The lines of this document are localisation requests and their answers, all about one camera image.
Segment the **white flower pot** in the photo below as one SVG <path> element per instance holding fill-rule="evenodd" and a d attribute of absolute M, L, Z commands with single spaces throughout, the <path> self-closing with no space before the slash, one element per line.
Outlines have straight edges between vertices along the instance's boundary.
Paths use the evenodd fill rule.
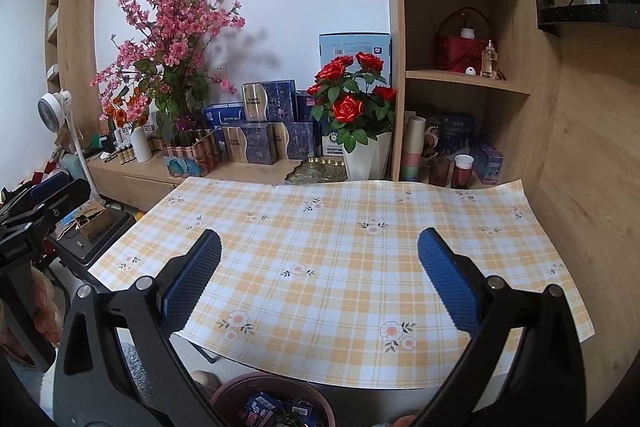
<path fill-rule="evenodd" d="M 136 153 L 136 160 L 140 163 L 144 163 L 151 159 L 151 148 L 149 142 L 146 139 L 146 133 L 144 127 L 136 127 L 131 133 L 131 145 L 133 146 L 133 152 Z"/>
<path fill-rule="evenodd" d="M 386 132 L 378 136 L 378 141 L 369 139 L 367 145 L 358 143 L 352 153 L 348 153 L 342 146 L 344 164 L 350 181 L 384 179 L 391 136 L 392 133 Z"/>

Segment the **wall outlet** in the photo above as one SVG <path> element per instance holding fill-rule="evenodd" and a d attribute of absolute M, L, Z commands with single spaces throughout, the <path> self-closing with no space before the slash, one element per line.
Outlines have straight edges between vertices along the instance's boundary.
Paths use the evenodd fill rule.
<path fill-rule="evenodd" d="M 209 76 L 221 76 L 222 78 L 229 78 L 229 72 L 226 68 L 226 62 L 220 62 L 219 64 L 214 64 L 209 68 Z M 213 84 L 213 80 L 211 78 L 207 79 L 209 84 Z"/>

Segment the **red gift basket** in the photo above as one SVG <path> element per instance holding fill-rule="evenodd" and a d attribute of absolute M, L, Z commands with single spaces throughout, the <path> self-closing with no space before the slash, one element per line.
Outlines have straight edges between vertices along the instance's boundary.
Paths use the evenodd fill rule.
<path fill-rule="evenodd" d="M 441 35 L 450 20 L 457 16 L 465 18 L 467 11 L 478 13 L 486 22 L 489 33 L 491 33 L 491 23 L 487 16 L 479 9 L 467 6 L 453 12 L 449 17 L 444 19 L 444 22 L 440 25 L 438 31 L 436 31 L 434 43 L 436 69 L 452 71 L 453 73 L 466 73 L 467 68 L 474 68 L 476 73 L 480 74 L 482 70 L 482 52 L 489 45 L 489 42 L 481 41 L 480 39 L 465 39 L 460 36 L 449 37 Z"/>

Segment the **standing fan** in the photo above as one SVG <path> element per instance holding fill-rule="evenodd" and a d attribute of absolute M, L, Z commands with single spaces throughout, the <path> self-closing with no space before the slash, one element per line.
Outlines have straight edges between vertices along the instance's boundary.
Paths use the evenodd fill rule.
<path fill-rule="evenodd" d="M 82 166 L 84 175 L 91 187 L 91 199 L 104 203 L 104 200 L 100 197 L 100 194 L 98 194 L 98 189 L 95 188 L 94 180 L 89 173 L 86 161 L 84 161 L 84 156 L 82 155 L 82 148 L 80 147 L 78 134 L 76 133 L 76 126 L 74 125 L 74 114 L 71 111 L 71 101 L 72 97 L 69 91 L 48 92 L 38 100 L 38 112 L 44 125 L 46 125 L 47 129 L 51 132 L 57 133 L 60 131 L 60 129 L 64 127 L 66 120 L 66 123 L 68 124 L 67 128 L 69 129 L 71 138 L 76 146 L 76 152 L 78 152 L 80 165 Z"/>

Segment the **yellow and white plaid tablecloth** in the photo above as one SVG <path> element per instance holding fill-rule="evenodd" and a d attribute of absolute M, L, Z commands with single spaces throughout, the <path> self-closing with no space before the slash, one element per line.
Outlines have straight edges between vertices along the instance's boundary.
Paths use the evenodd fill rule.
<path fill-rule="evenodd" d="M 180 332 L 250 367 L 317 383 L 436 387 L 469 336 L 456 330 L 417 255 L 435 227 L 451 249 L 516 289 L 564 288 L 580 341 L 580 294 L 520 182 L 483 190 L 346 182 L 255 185 L 189 178 L 92 267 L 111 290 L 156 276 L 204 229 L 222 261 Z M 495 374 L 506 373 L 512 331 Z"/>

